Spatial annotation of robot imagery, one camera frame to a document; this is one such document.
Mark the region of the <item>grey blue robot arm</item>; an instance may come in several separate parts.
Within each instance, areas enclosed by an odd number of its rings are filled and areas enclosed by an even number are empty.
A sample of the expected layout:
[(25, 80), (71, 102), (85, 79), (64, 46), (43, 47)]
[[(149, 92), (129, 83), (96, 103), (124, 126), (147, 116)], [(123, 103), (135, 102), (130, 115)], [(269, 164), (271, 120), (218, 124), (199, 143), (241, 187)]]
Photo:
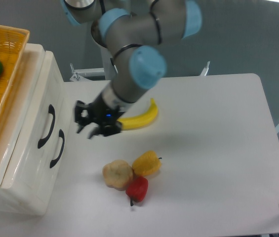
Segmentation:
[(76, 102), (78, 131), (94, 123), (91, 136), (120, 133), (119, 118), (165, 75), (166, 61), (156, 45), (194, 35), (202, 26), (201, 9), (193, 0), (153, 0), (147, 14), (135, 16), (120, 0), (63, 0), (61, 5), (73, 25), (98, 22), (117, 68), (93, 102)]

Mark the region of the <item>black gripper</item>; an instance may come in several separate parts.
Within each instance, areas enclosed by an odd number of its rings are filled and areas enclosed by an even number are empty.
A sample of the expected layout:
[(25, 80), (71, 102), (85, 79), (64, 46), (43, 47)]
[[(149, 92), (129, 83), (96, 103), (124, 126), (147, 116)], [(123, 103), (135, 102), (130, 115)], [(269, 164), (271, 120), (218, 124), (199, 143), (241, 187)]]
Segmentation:
[(122, 116), (119, 106), (111, 109), (104, 101), (102, 94), (90, 104), (77, 100), (74, 108), (75, 123), (78, 125), (77, 133), (90, 123), (97, 124), (89, 135), (88, 139), (94, 136), (111, 136), (122, 131), (122, 124), (118, 121)]

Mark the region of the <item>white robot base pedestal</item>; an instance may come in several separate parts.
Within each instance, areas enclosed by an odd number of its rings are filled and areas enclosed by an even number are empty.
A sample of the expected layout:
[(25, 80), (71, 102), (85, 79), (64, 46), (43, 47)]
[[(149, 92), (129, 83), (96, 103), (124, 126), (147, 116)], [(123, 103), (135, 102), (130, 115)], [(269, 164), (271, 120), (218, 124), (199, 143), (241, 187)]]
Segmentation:
[[(96, 44), (98, 48), (94, 52), (87, 52), (87, 59), (101, 59), (101, 68), (85, 68), (85, 69), (75, 69), (73, 64), (71, 67), (71, 76), (69, 81), (87, 81), (87, 80), (111, 80), (118, 73), (114, 60), (111, 54), (108, 52), (107, 48)], [(179, 56), (175, 56), (173, 59), (166, 57), (167, 62), (167, 77), (182, 77), (182, 76), (206, 76), (209, 71), (210, 61), (201, 65), (197, 65), (196, 61), (183, 60)]]

